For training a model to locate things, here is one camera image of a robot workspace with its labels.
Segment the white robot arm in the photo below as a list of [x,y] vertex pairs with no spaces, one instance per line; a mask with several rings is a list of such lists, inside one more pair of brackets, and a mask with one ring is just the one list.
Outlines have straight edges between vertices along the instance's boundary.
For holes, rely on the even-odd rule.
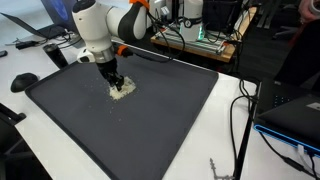
[[116,86],[119,91],[124,79],[117,73],[111,36],[130,42],[143,38],[146,32],[149,4],[146,0],[130,0],[130,3],[128,11],[95,0],[82,0],[74,5],[72,12],[80,36],[86,43],[78,61],[95,62],[110,86]]

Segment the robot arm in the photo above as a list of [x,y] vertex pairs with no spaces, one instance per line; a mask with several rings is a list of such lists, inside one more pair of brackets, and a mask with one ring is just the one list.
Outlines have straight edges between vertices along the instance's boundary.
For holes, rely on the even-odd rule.
[[73,7],[73,18],[86,43],[78,55],[79,62],[95,62],[102,76],[118,91],[124,83],[117,72],[117,60],[111,35],[130,42],[141,39],[146,32],[146,0],[130,0],[129,11],[110,7],[95,0],[82,0]]

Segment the black mat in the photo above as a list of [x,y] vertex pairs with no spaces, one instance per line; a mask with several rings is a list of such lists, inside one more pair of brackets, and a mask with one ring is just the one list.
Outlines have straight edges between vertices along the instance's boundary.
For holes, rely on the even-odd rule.
[[26,94],[111,179],[161,179],[218,74],[137,56],[118,58],[118,65],[119,73],[133,79],[137,89],[116,102],[109,97],[108,83],[95,64],[74,63],[27,89]]

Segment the floor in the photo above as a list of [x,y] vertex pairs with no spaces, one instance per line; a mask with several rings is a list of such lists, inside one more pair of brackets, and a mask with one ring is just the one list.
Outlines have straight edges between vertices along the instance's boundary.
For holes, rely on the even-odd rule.
[[[21,19],[30,23],[35,28],[44,27],[52,21],[47,15],[39,0],[16,1],[0,0],[0,12],[20,16]],[[0,17],[0,44],[10,43],[16,37],[23,38],[30,35],[17,25]],[[273,34],[277,31],[277,26],[271,30],[256,28],[251,25],[246,37],[245,46],[241,55],[239,71],[247,76],[254,76],[259,79],[264,77],[273,78],[281,67],[284,59],[290,51],[288,40],[272,40]],[[150,37],[153,33],[148,32],[142,41],[133,45],[157,53],[163,53],[163,48],[153,46]],[[228,68],[230,65],[185,53],[180,59],[202,67],[213,70]],[[19,164],[8,166],[8,176],[12,180],[20,179],[51,179],[45,172],[36,158],[25,160]]]

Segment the orange ring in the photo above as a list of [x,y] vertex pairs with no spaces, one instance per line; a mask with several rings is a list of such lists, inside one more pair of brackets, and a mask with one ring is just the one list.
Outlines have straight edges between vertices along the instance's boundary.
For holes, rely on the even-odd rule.
[[126,45],[120,45],[119,48],[118,48],[117,54],[119,56],[122,56],[122,52],[127,48],[128,48],[128,46],[126,46]]
[[132,4],[137,3],[137,2],[140,2],[148,10],[150,9],[150,4],[145,0],[129,0],[129,3],[132,3]]

